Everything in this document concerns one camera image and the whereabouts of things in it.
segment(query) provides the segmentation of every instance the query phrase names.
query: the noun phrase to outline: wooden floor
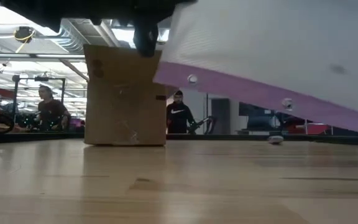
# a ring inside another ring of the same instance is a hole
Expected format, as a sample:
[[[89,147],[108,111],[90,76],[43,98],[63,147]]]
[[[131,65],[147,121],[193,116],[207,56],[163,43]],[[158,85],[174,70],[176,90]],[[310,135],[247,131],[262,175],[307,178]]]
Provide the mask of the wooden floor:
[[[0,144],[5,223],[358,223],[358,146]]]

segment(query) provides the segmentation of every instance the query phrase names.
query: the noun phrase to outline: pink stripe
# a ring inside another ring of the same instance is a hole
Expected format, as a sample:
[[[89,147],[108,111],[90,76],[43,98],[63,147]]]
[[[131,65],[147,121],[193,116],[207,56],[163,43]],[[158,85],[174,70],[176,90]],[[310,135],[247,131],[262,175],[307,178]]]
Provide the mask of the pink stripe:
[[[188,82],[189,75],[197,77],[197,84],[192,85]],[[177,63],[160,62],[154,82],[222,95],[233,100],[281,111],[315,122],[358,131],[358,111],[356,110],[221,72]],[[282,101],[285,98],[292,99],[293,111],[284,109]]]

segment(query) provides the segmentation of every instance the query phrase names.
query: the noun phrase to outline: black t-shirt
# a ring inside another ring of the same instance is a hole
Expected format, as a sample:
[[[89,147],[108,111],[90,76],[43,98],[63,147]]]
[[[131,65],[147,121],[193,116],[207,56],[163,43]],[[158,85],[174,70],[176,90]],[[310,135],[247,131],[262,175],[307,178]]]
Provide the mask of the black t-shirt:
[[[51,100],[48,103],[43,101],[38,104],[38,111],[41,112],[42,120],[55,120],[63,116],[66,110],[65,105],[58,100]]]
[[[194,122],[193,115],[184,103],[171,103],[167,106],[168,134],[186,134],[187,122]]]

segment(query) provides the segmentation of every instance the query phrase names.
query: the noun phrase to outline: ball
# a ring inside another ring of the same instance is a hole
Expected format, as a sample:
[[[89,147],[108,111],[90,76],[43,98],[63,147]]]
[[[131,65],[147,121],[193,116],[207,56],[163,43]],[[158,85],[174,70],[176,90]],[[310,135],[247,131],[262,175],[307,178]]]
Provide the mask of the ball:
[[[191,85],[195,85],[198,82],[198,78],[196,75],[189,75],[189,77],[187,77],[187,80]]]
[[[283,136],[270,136],[267,139],[268,143],[273,144],[273,145],[279,145],[282,142],[284,142],[284,138]]]

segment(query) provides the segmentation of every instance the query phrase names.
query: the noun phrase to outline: cardboard box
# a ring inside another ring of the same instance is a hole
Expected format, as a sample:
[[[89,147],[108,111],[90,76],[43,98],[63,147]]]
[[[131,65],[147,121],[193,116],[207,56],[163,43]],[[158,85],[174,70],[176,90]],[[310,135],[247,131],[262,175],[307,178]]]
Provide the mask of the cardboard box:
[[[141,57],[135,49],[85,45],[89,83],[85,143],[164,145],[166,94],[153,83],[160,52]]]

